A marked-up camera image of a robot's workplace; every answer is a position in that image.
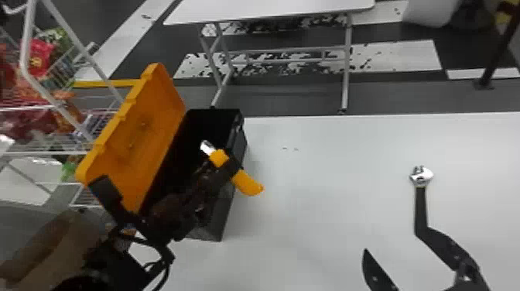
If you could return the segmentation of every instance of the black pole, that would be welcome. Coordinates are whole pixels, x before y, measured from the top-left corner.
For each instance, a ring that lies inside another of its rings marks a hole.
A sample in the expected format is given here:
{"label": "black pole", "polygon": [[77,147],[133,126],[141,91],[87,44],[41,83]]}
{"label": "black pole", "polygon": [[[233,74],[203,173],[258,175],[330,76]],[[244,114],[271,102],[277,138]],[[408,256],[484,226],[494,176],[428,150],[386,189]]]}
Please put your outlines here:
{"label": "black pole", "polygon": [[508,49],[509,42],[511,42],[511,38],[513,37],[516,29],[518,28],[518,24],[520,24],[520,4],[516,5],[515,12],[511,17],[511,21],[508,24],[508,28],[505,29],[505,32],[500,39],[500,43],[498,44],[497,50],[491,58],[491,61],[489,62],[488,66],[486,67],[486,70],[482,74],[482,77],[478,79],[478,87],[489,87],[491,77],[493,76],[494,71],[497,69],[498,62],[504,55],[504,52]]}

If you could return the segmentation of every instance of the yellow handle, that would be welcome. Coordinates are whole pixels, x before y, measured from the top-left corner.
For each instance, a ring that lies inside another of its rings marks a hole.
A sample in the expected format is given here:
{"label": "yellow handle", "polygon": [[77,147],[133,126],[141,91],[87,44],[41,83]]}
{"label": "yellow handle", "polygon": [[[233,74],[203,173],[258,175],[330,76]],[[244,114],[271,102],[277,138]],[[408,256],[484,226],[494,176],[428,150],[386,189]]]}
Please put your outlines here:
{"label": "yellow handle", "polygon": [[[211,153],[210,161],[220,168],[229,160],[229,156],[222,149],[218,149]],[[264,187],[253,180],[244,170],[240,169],[232,178],[231,182],[245,195],[254,196],[260,194]]]}

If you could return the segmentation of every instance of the black toolbox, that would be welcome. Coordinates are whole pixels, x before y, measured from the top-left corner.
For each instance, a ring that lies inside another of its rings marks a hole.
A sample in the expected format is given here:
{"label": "black toolbox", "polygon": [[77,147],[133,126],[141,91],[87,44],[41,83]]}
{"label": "black toolbox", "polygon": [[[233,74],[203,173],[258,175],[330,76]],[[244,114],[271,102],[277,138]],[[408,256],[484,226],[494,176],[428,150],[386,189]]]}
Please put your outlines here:
{"label": "black toolbox", "polygon": [[[184,116],[153,184],[143,202],[140,214],[148,216],[150,207],[169,193],[181,193],[190,177],[207,157],[199,150],[207,140],[217,149],[225,149],[242,162],[247,147],[243,130],[244,118],[238,109],[191,109]],[[188,235],[205,241],[220,241],[234,196],[234,185],[228,182],[218,194],[211,219]]]}
{"label": "black toolbox", "polygon": [[[146,68],[106,124],[75,176],[86,187],[108,178],[118,192],[118,204],[127,212],[147,217],[153,204],[171,198],[170,194],[183,193],[193,182],[193,172],[207,160],[200,151],[203,140],[241,162],[247,146],[243,124],[238,109],[186,111],[166,68],[154,63]],[[94,195],[100,198],[103,191],[98,192]],[[197,225],[189,236],[220,241],[234,186],[227,183],[219,193],[209,196],[212,207],[205,205],[204,222],[197,222],[202,225]]]}

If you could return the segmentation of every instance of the table surface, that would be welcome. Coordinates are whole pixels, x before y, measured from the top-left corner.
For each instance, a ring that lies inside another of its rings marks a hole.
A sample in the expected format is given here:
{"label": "table surface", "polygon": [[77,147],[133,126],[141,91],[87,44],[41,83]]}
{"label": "table surface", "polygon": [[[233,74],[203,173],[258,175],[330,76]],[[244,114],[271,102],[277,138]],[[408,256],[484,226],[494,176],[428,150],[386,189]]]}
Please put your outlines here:
{"label": "table surface", "polygon": [[[369,248],[401,290],[443,290],[453,273],[413,234],[415,165],[435,174],[430,225],[471,253],[492,290],[520,262],[519,113],[248,118],[245,169],[222,242],[186,239],[164,290],[367,291]],[[153,250],[134,245],[140,261]]]}
{"label": "table surface", "polygon": [[356,12],[374,7],[374,0],[183,0],[164,21],[165,26],[240,19]]}

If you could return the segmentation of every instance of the yellow toolbox lid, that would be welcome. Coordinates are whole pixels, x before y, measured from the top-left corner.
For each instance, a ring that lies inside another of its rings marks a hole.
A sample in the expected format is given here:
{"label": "yellow toolbox lid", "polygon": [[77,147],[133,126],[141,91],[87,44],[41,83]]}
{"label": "yellow toolbox lid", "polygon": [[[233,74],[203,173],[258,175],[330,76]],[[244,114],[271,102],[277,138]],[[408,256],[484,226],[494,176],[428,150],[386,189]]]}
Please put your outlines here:
{"label": "yellow toolbox lid", "polygon": [[126,210],[139,212],[185,113],[166,68],[150,64],[77,167],[76,179],[88,186],[107,175]]}

